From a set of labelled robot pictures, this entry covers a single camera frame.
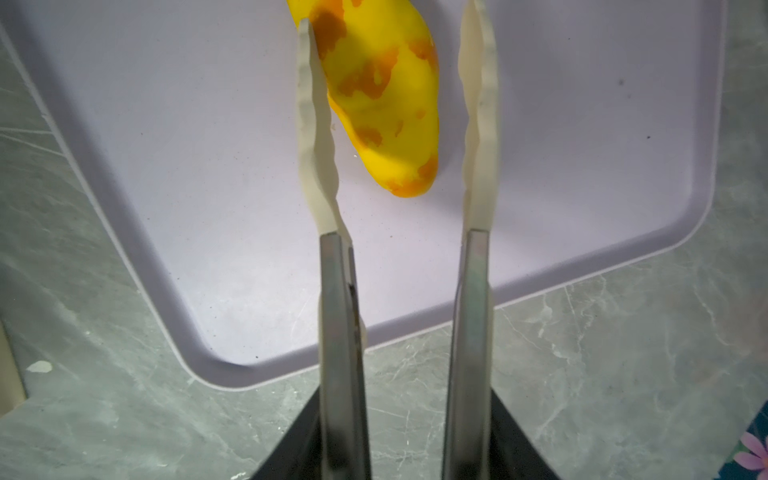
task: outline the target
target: tray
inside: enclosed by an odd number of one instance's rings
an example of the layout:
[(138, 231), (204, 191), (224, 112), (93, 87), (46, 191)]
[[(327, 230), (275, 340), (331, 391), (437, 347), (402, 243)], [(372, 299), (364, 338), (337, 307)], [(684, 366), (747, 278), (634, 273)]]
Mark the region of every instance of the tray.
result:
[[(334, 122), (371, 346), (448, 322), (458, 275), (464, 2), (413, 3), (441, 65), (434, 187), (400, 199), (376, 186)], [(697, 228), (713, 191), (725, 3), (488, 0), (504, 132), (498, 305)], [(315, 365), (319, 247), (296, 171), (285, 3), (11, 0), (0, 23), (190, 373), (243, 389)]]

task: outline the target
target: gray marble surface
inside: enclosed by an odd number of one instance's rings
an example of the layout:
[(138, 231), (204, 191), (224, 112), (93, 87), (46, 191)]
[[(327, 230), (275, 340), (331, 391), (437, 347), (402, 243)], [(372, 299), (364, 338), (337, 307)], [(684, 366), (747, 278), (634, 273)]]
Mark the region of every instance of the gray marble surface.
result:
[[(493, 384), (564, 480), (712, 478), (768, 399), (766, 15), (730, 2), (694, 237), (496, 314)], [(316, 371), (248, 392), (185, 373), (6, 51), (0, 226), (0, 319), (29, 394), (0, 419), (0, 478), (245, 478), (314, 390)], [(449, 340), (366, 354), (376, 478), (438, 478)]]

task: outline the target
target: brown spot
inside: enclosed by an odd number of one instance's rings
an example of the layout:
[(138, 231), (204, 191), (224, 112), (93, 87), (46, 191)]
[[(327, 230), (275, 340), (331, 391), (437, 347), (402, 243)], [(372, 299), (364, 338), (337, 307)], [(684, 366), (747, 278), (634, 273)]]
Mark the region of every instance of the brown spot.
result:
[(398, 135), (400, 135), (400, 132), (402, 131), (403, 126), (405, 126), (405, 122), (402, 120), (397, 121), (397, 128), (395, 129), (395, 138), (397, 138)]
[[(392, 47), (378, 57), (368, 60), (362, 68), (341, 81), (339, 92), (351, 97), (355, 90), (359, 90), (374, 100), (381, 97), (389, 84), (389, 79), (392, 78), (397, 54), (397, 47)], [(379, 74), (379, 83), (376, 83), (376, 74)]]
[(378, 129), (373, 127), (358, 127), (355, 128), (355, 133), (364, 144), (374, 144), (377, 147), (381, 147), (383, 138)]
[(432, 43), (431, 38), (420, 38), (419, 40), (411, 40), (408, 42), (408, 48), (413, 52), (417, 58), (426, 60), (429, 62), (429, 66), (433, 71), (437, 71), (439, 66), (437, 63), (437, 49), (435, 44)]
[(387, 183), (386, 189), (396, 197), (417, 197), (425, 193), (432, 186), (432, 182), (435, 181), (435, 175), (437, 174), (437, 166), (437, 155), (432, 155), (425, 164), (419, 167), (419, 176), (417, 178), (401, 183), (390, 181)]
[(317, 54), (323, 60), (336, 47), (336, 42), (346, 37), (342, 0), (319, 0), (310, 12), (310, 22), (315, 31)]

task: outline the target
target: yellow and orange object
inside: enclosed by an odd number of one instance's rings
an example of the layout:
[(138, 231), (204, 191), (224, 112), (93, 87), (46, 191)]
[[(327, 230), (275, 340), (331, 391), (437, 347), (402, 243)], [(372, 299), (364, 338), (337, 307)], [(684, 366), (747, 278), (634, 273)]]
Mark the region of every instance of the yellow and orange object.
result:
[(312, 23), (331, 108), (373, 179), (398, 197), (438, 167), (437, 52), (409, 0), (287, 0)]

